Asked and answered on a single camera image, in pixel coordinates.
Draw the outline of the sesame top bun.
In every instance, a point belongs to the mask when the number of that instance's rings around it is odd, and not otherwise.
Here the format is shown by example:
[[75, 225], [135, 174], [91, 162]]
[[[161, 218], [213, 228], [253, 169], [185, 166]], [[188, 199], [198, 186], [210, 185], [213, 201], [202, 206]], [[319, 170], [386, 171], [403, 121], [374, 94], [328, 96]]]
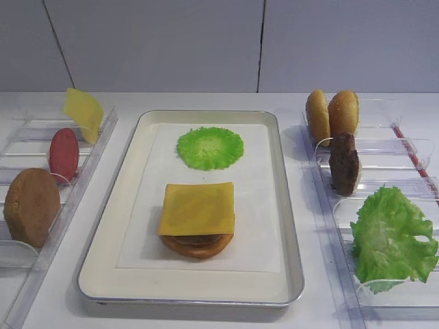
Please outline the sesame top bun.
[[314, 141], [322, 147], [328, 147], [331, 137], [329, 111], [327, 100], [321, 89], [314, 90], [308, 96], [305, 111]]

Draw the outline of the flat round lettuce leaf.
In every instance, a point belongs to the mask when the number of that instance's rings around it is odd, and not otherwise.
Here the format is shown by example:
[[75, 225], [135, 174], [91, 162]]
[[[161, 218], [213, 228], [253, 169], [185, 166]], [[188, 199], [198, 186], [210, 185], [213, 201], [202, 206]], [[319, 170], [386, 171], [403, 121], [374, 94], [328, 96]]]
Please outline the flat round lettuce leaf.
[[183, 134], [177, 152], [192, 169], [210, 171], [226, 169], [244, 154], [241, 136], [222, 127], [200, 127]]

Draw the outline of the yellow cheese slice on burger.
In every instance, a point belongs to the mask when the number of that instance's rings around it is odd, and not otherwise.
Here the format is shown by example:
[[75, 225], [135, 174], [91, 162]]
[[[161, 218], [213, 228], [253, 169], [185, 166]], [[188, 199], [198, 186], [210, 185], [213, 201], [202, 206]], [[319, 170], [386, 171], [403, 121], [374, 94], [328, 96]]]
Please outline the yellow cheese slice on burger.
[[203, 236], [235, 232], [232, 182], [168, 184], [158, 233], [161, 236]]

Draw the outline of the meat patty on burger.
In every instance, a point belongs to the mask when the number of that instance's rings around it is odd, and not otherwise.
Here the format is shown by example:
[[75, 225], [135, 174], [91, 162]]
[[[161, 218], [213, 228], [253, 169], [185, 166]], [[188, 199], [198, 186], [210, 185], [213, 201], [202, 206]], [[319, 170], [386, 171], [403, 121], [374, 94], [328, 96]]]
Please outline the meat patty on burger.
[[204, 247], [207, 245], [212, 245], [220, 241], [223, 237], [224, 237], [223, 234], [172, 236], [172, 238], [181, 245], [190, 245], [196, 247]]

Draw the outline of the upright brown meat patty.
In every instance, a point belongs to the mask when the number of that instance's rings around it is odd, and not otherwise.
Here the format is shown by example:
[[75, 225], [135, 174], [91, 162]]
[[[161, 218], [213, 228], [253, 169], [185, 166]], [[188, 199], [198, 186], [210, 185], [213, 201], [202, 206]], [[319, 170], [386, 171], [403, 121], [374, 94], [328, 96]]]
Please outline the upright brown meat patty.
[[352, 195], [359, 177], [359, 157], [351, 133], [342, 132], [333, 137], [329, 166], [336, 193], [344, 197]]

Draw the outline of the upright yellow cheese slice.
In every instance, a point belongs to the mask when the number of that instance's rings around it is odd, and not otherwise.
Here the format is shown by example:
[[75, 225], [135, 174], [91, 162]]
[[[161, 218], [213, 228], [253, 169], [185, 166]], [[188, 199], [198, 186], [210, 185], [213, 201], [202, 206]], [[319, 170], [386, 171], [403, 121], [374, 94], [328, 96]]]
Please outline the upright yellow cheese slice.
[[68, 88], [63, 112], [76, 122], [87, 143], [97, 142], [104, 109], [94, 96], [76, 88]]

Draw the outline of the red tomato slice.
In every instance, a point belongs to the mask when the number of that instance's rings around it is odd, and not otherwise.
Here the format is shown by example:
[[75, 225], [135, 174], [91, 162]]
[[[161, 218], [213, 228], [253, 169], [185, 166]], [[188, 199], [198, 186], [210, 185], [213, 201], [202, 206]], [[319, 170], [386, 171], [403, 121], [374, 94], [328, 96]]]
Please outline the red tomato slice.
[[51, 140], [49, 168], [59, 183], [67, 184], [73, 179], [78, 168], [79, 154], [74, 131], [70, 128], [58, 130]]

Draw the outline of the ruffled green lettuce leaf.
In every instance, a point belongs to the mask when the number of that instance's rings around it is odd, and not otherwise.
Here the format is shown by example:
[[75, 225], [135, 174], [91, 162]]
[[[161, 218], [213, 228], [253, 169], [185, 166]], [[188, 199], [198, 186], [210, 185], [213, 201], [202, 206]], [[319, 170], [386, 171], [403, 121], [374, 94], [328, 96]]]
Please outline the ruffled green lettuce leaf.
[[425, 283], [438, 263], [433, 222], [397, 187], [367, 197], [351, 223], [356, 276], [378, 294], [406, 280]]

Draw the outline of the bottom burger bun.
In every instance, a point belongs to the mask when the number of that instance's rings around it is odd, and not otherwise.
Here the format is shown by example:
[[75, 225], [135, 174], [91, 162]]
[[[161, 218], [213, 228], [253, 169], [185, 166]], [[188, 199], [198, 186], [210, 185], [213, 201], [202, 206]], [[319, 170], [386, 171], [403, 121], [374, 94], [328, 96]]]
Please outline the bottom burger bun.
[[[174, 252], [197, 259], [211, 258], [221, 253], [235, 234], [235, 214], [228, 215], [170, 215], [164, 214], [158, 229], [161, 241]], [[172, 236], [223, 234], [224, 237], [204, 247], [181, 245]]]

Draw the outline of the white parchment paper sheet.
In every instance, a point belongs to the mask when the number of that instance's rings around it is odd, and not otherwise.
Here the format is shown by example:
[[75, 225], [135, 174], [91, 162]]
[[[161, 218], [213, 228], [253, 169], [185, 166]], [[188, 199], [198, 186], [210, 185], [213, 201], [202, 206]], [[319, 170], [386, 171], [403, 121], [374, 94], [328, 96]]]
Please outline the white parchment paper sheet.
[[[227, 125], [244, 142], [244, 154], [229, 168], [198, 171], [179, 157], [176, 144], [192, 124], [160, 123], [124, 236], [117, 266], [206, 271], [281, 270], [280, 228], [268, 129], [262, 124]], [[205, 260], [181, 256], [161, 241], [158, 227], [167, 184], [232, 182], [235, 235], [218, 255]]]

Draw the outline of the metal baking tray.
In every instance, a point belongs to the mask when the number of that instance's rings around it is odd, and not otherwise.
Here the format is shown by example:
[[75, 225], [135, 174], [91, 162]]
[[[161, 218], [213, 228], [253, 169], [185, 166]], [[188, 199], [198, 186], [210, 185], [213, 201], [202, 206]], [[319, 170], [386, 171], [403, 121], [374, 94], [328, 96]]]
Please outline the metal baking tray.
[[[281, 270], [206, 271], [117, 266], [156, 125], [200, 127], [262, 124], [268, 129], [280, 228]], [[152, 110], [141, 115], [99, 219], [79, 276], [81, 292], [100, 302], [214, 304], [282, 307], [302, 293], [304, 275], [287, 185], [278, 121], [269, 112]]]

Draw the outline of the left clear acrylic rack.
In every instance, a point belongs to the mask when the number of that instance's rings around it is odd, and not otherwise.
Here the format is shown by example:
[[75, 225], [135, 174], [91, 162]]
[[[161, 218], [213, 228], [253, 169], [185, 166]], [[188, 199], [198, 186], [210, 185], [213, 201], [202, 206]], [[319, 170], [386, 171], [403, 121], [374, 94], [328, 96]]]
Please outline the left clear acrylic rack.
[[22, 328], [116, 126], [97, 140], [67, 116], [15, 121], [1, 146], [1, 327]]

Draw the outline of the clear acrylic rack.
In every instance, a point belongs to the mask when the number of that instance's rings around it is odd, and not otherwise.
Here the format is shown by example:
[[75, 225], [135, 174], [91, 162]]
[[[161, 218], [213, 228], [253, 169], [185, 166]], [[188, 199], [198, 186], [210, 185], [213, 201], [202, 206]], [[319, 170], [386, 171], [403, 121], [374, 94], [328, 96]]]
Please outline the clear acrylic rack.
[[319, 209], [316, 221], [325, 256], [332, 268], [330, 282], [343, 328], [376, 328], [387, 321], [411, 327], [438, 321], [438, 270], [426, 282], [395, 280], [361, 282], [356, 275], [352, 222], [364, 201], [382, 186], [397, 187], [432, 222], [438, 235], [438, 179], [427, 173], [435, 144], [425, 138], [406, 137], [401, 120], [392, 115], [393, 101], [363, 99], [355, 146], [360, 177], [351, 196], [332, 188], [330, 149], [314, 140], [308, 121], [302, 120], [302, 137]]
[[1, 146], [1, 327], [22, 328], [116, 126], [97, 140], [67, 116], [15, 121]]

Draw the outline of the right clear acrylic rack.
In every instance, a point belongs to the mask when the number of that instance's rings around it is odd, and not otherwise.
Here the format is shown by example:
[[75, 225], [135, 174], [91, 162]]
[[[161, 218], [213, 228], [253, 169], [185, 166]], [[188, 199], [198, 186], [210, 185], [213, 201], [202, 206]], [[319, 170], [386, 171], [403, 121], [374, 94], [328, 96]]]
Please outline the right clear acrylic rack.
[[361, 282], [356, 275], [352, 222], [364, 201], [382, 186], [397, 187], [432, 222], [438, 235], [438, 179], [427, 173], [435, 144], [425, 138], [406, 137], [401, 120], [392, 115], [393, 101], [363, 99], [355, 146], [360, 177], [351, 196], [332, 188], [330, 149], [314, 140], [308, 121], [302, 120], [302, 137], [319, 209], [316, 221], [325, 256], [332, 268], [330, 282], [343, 328], [376, 328], [387, 321], [411, 327], [438, 321], [438, 270], [426, 282], [395, 280]]

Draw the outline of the brown bun in left rack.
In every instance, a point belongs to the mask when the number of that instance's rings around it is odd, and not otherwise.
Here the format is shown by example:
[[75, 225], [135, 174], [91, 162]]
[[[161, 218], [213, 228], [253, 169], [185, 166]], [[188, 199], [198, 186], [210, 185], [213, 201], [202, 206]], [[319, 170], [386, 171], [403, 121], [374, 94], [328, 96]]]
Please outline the brown bun in left rack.
[[59, 209], [55, 178], [44, 169], [30, 168], [12, 181], [3, 214], [14, 240], [42, 247]]

